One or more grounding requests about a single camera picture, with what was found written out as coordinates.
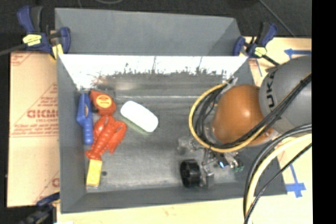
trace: yellow cable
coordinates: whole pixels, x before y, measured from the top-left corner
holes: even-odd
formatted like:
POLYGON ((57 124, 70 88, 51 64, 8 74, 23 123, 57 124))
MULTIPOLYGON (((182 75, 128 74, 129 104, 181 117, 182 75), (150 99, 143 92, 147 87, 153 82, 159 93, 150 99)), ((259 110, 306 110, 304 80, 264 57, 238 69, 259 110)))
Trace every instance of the yellow cable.
POLYGON ((279 155, 280 152, 286 150, 287 148, 289 148, 290 146, 293 146, 297 143, 300 143, 302 141, 305 140, 312 140, 312 134, 305 134, 303 136, 300 136, 298 138, 294 138, 293 140, 289 140, 287 141, 285 144, 282 144, 281 146, 279 146, 277 149, 275 149, 274 151, 272 151, 264 160, 263 162, 261 162, 261 164, 259 165, 258 169, 256 170, 256 172, 254 173, 251 182, 250 182, 250 186, 248 188, 248 193, 246 196, 246 211, 245 214, 247 214, 247 212, 249 211, 252 203, 253 203, 253 197, 254 197, 254 192, 257 186, 257 183, 259 181, 259 178, 261 176, 261 174, 263 173, 263 171, 266 169, 266 167, 271 163, 271 161, 279 155))
POLYGON ((227 152, 232 152, 232 151, 236 151, 239 150, 241 148, 243 148, 244 146, 248 145, 252 140, 254 140, 261 132, 263 132, 266 128, 266 126, 264 125, 262 128, 260 128, 258 130, 258 132, 256 132, 254 135, 252 135, 250 138, 248 138, 247 140, 241 142, 239 145, 237 146, 233 146, 230 148, 217 148, 217 147, 213 147, 209 144, 207 144, 206 142, 204 142, 195 132, 194 126, 193 126, 193 115, 195 112, 196 107, 198 106, 198 104, 204 99, 205 96, 207 96, 209 93, 227 85, 228 82, 225 82, 223 84, 219 84, 216 85, 214 87, 212 87, 211 89, 205 91, 201 96, 199 96, 197 98, 197 100, 195 101, 195 103, 193 104, 193 106, 190 109, 190 113, 189 113, 189 129, 191 131, 191 134, 193 135, 193 137, 205 148, 211 148, 211 150, 216 151, 216 152, 220 152, 220 153, 227 153, 227 152))

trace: toy lobster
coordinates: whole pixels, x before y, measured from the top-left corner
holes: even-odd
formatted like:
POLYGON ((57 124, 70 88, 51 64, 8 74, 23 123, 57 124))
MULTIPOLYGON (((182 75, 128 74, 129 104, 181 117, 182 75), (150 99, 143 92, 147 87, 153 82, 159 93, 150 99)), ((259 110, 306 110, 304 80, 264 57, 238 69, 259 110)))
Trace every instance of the toy lobster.
POLYGON ((116 121, 112 116, 117 106, 113 98, 105 93, 91 90, 90 99, 98 109, 101 118, 93 127, 93 144, 90 150, 85 151, 89 159, 101 160, 101 155, 108 149, 112 154, 123 140, 127 125, 116 121))

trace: black wheel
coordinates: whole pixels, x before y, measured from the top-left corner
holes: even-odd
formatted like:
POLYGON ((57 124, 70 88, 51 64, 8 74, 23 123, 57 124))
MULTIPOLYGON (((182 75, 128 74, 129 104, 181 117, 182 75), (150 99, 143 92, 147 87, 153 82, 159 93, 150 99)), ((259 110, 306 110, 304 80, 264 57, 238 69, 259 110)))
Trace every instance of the black wheel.
POLYGON ((181 162, 180 174, 185 187, 198 186, 201 182, 201 171, 194 159, 187 159, 181 162))

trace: blue tool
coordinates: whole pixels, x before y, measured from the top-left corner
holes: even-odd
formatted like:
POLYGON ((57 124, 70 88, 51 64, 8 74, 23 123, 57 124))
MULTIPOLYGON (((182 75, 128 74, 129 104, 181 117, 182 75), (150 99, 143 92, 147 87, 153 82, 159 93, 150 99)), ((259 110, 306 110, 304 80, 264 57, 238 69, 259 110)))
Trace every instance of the blue tool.
POLYGON ((266 55, 266 45, 274 38, 277 32, 278 28, 275 24, 262 23, 260 33, 256 38, 252 38, 250 43, 246 43, 246 39, 244 37, 238 37, 236 43, 234 44, 233 55, 238 56, 242 53, 249 58, 265 58, 275 66, 279 65, 266 55))
POLYGON ((70 48, 71 38, 70 29, 61 27, 54 34, 41 32, 40 29, 40 14, 41 6, 30 7, 24 6, 17 13, 19 24, 24 28, 26 36, 23 38, 23 43, 12 48, 0 51, 0 56, 17 50, 32 50, 44 51, 51 54, 55 58, 53 47, 61 44, 63 53, 67 53, 70 48), (55 45, 51 43, 51 39, 57 39, 55 45))
POLYGON ((93 116, 90 98, 87 93, 82 93, 79 97, 77 122, 83 128, 83 139, 86 145, 93 143, 93 116))

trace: white cable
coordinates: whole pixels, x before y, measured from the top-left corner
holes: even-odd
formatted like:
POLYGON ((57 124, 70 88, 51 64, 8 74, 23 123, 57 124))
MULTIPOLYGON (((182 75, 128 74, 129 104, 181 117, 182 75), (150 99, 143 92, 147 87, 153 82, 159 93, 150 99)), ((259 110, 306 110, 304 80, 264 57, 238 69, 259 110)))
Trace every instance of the white cable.
POLYGON ((312 134, 306 134, 303 136, 300 136, 298 138, 294 138, 293 140, 289 140, 286 143, 282 144, 281 146, 279 146, 277 149, 275 149, 274 151, 272 151, 259 165, 259 167, 257 168, 255 174, 253 175, 249 188, 248 188, 248 193, 247 193, 247 198, 246 198, 246 211, 245 214, 247 214, 247 212, 249 211, 251 204, 253 202, 253 196, 254 196, 254 192, 256 189, 256 186, 259 182, 260 176, 261 174, 264 172, 264 170, 266 169, 266 167, 271 163, 271 161, 279 155, 280 152, 286 150, 287 148, 306 141, 306 140, 312 140, 312 134))

